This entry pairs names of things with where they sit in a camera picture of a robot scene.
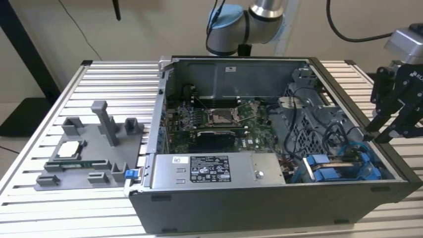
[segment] gray plastic stand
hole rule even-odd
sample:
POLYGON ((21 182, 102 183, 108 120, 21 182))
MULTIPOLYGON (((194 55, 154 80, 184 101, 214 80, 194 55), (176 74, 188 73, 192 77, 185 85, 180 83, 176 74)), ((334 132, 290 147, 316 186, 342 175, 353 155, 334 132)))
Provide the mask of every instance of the gray plastic stand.
POLYGON ((114 123, 105 112, 105 101, 94 101, 90 109, 101 124, 82 125, 78 117, 65 119, 65 134, 35 180, 35 190, 124 185, 125 171, 136 167, 144 126, 136 118, 114 123), (77 141, 78 147, 72 156, 61 157, 59 147, 69 141, 77 141))

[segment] white wall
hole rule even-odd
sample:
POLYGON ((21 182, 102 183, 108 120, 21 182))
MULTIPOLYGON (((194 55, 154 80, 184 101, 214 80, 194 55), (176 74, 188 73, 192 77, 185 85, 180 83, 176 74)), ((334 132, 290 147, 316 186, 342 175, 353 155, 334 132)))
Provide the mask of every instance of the white wall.
MULTIPOLYGON (((96 60, 96 55, 57 0, 9 1, 62 88, 80 62, 96 60)), ((226 0, 226 3, 246 7, 250 1, 226 0)), ((104 60, 157 60, 160 55, 206 54, 205 23, 212 0, 120 0, 120 22, 110 0, 62 2, 104 60)), ((300 0, 284 55, 316 56, 321 60, 352 59, 366 71, 374 71, 396 59, 382 49, 385 40, 353 44, 338 39, 326 23, 324 5, 325 0, 300 0)), ((421 21, 421 7, 423 0, 332 0, 332 16, 344 35, 366 37, 421 21)), ((252 50, 254 56, 272 56, 273 53, 273 44, 256 45, 252 50)), ((22 78, 13 85, 14 90, 22 90, 27 96, 39 93, 22 64, 17 67, 7 59, 2 57, 7 64, 0 65, 1 69, 7 69, 6 77, 21 75, 22 78)), ((0 88, 1 98, 7 98, 10 91, 0 88)))
MULTIPOLYGON (((205 55, 205 25, 212 0, 62 0, 104 60, 158 60, 161 55, 205 55)), ((226 3, 248 6, 249 0, 226 3)), ((51 75, 66 84, 82 60, 97 57, 57 0, 10 0, 51 75)), ((272 56, 274 45, 253 47, 272 56)))
MULTIPOLYGON (((390 32, 421 22, 423 0, 332 0, 332 19, 349 38, 390 32)), ((288 39, 285 56, 314 56, 320 60, 353 60, 366 71, 388 65, 397 56, 382 46, 386 40, 348 43, 332 32, 325 17, 325 0, 301 0, 288 39)))
POLYGON ((26 97, 42 96, 25 64, 0 28, 0 103, 17 103, 26 97))

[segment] screw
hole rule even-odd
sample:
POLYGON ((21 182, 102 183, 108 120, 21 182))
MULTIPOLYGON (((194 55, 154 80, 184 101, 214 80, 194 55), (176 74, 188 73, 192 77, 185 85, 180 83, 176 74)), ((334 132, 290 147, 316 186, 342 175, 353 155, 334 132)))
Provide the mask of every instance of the screw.
POLYGON ((261 171, 254 171, 256 179, 261 179, 264 177, 264 173, 261 171))

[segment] black pole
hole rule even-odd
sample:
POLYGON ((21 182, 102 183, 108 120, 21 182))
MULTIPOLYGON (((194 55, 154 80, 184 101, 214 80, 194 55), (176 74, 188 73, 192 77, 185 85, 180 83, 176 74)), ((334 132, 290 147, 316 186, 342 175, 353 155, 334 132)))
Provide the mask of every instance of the black pole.
POLYGON ((59 90, 7 0, 0 0, 0 26, 50 104, 59 90))
POLYGON ((113 9, 114 9, 114 14, 116 14, 116 19, 120 21, 120 8, 118 8, 118 0, 112 0, 113 2, 113 9))
POLYGON ((45 98, 25 98, 0 125, 0 136, 27 137, 58 98, 59 90, 7 0, 0 0, 0 27, 45 95, 45 98))

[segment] motherboard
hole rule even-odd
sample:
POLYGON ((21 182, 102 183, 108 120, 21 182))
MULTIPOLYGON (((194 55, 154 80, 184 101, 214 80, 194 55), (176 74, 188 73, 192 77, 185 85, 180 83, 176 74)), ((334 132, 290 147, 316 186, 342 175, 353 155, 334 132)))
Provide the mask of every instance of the motherboard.
POLYGON ((170 153, 242 152, 281 155, 260 98, 181 102, 168 109, 170 153))

